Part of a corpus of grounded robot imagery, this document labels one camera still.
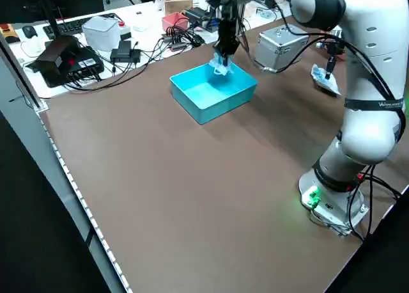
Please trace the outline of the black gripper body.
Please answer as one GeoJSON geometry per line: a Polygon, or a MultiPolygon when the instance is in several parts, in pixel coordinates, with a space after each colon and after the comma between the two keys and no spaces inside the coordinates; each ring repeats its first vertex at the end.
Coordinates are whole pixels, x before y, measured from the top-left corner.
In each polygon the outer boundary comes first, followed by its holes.
{"type": "Polygon", "coordinates": [[[240,42],[237,39],[238,12],[235,4],[218,7],[215,10],[219,37],[213,45],[215,52],[236,52],[240,42]]]}
{"type": "Polygon", "coordinates": [[[335,40],[326,40],[325,47],[330,56],[336,56],[338,59],[345,59],[344,45],[335,40]]]}

